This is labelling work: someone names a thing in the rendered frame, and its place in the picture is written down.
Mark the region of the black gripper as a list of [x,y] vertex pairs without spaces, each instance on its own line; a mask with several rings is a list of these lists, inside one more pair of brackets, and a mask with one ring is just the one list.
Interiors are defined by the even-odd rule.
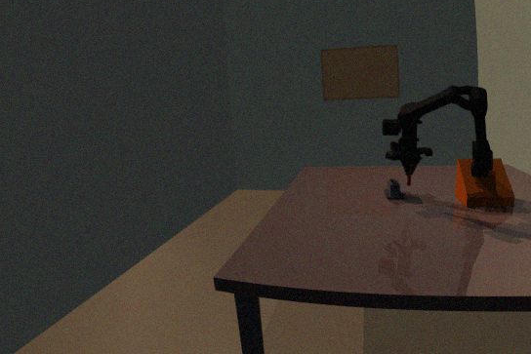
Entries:
[[417,148],[417,141],[420,141],[417,136],[402,136],[400,140],[402,141],[402,147],[400,148],[402,152],[396,150],[387,151],[386,159],[390,159],[391,161],[400,160],[406,176],[409,176],[410,165],[412,165],[411,175],[413,175],[416,166],[423,159],[421,158],[421,154],[432,156],[432,150],[425,147]]

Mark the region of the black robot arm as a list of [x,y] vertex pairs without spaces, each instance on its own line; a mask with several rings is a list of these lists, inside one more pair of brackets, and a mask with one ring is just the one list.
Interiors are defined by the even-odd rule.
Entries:
[[[466,99],[460,95],[469,95]],[[493,152],[486,139],[485,116],[487,107],[487,91],[473,86],[450,86],[443,92],[425,98],[420,102],[411,101],[401,105],[397,119],[384,119],[382,134],[384,136],[398,136],[402,129],[403,136],[416,136],[417,124],[422,115],[428,114],[449,103],[471,111],[474,117],[476,141],[472,142],[472,163],[470,166],[472,177],[488,178],[488,172],[493,170]]]

